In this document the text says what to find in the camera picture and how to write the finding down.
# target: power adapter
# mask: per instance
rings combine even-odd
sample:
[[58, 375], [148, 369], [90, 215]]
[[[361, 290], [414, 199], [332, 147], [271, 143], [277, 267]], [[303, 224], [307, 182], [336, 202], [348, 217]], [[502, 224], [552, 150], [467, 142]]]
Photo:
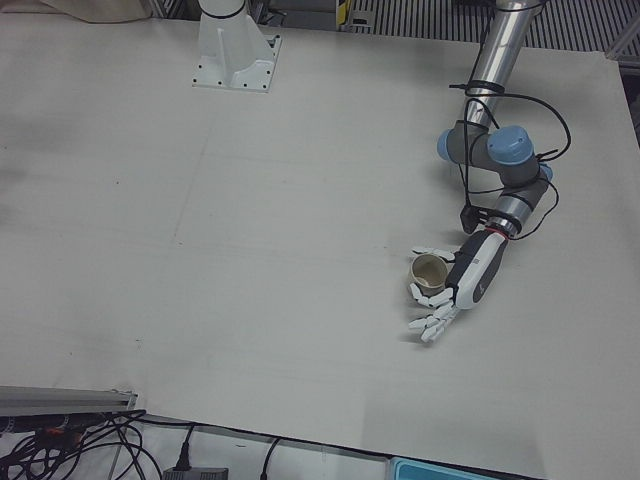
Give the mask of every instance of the power adapter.
[[191, 468], [175, 470], [170, 468], [162, 473], [162, 480], [227, 480], [228, 468]]

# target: robotic hand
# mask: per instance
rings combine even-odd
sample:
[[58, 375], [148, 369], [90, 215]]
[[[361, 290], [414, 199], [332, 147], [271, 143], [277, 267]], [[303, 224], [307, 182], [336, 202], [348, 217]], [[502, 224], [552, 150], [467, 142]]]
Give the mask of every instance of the robotic hand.
[[409, 285], [416, 302], [435, 309], [430, 315], [409, 324], [411, 329], [423, 330], [422, 341], [436, 341], [460, 310], [468, 310], [478, 304], [498, 271], [507, 242], [507, 235], [500, 230], [485, 228], [471, 235], [456, 253], [435, 248], [413, 249], [416, 254], [429, 253], [446, 263], [453, 263], [442, 292], [425, 296], [418, 284]]

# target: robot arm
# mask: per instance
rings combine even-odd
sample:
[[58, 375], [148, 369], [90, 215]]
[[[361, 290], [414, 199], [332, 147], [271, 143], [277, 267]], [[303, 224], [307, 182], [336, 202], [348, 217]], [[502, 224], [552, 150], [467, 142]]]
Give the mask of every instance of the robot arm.
[[[453, 254], [455, 260], [444, 290], [425, 296], [417, 284], [410, 285], [418, 304], [435, 309], [409, 325], [422, 330], [425, 342], [437, 340], [460, 310], [471, 309], [482, 299], [509, 240], [522, 231], [552, 178], [551, 169], [535, 155], [524, 128], [510, 126], [489, 133], [499, 95], [504, 93], [524, 37], [546, 1], [497, 0], [491, 32], [465, 86], [470, 99], [465, 102], [461, 119], [438, 140], [442, 158], [464, 167], [496, 172], [505, 188], [492, 209], [480, 209], [467, 202], [462, 210], [463, 228], [472, 235]], [[484, 229], [476, 231], [479, 223], [484, 223]], [[433, 249], [418, 248], [414, 253], [430, 250]]]

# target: blue bin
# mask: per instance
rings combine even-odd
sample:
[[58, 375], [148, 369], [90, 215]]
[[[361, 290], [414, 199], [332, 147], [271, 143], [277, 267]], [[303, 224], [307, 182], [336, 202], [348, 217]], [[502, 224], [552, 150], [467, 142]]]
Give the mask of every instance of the blue bin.
[[387, 480], [495, 480], [483, 475], [467, 473], [452, 468], [416, 462], [404, 458], [392, 458]]

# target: white table surface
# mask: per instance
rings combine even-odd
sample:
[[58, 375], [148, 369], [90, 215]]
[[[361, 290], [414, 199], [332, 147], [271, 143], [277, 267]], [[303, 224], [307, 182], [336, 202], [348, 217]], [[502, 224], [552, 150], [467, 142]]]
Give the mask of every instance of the white table surface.
[[[435, 144], [476, 46], [281, 33], [271, 92], [250, 94], [191, 87], [196, 23], [0, 16], [0, 384], [133, 388], [172, 417], [639, 478], [640, 156], [616, 65], [522, 52], [509, 89], [574, 135], [560, 207], [425, 348], [406, 330], [408, 252], [465, 239]], [[540, 151], [563, 141], [534, 105], [498, 118]]]

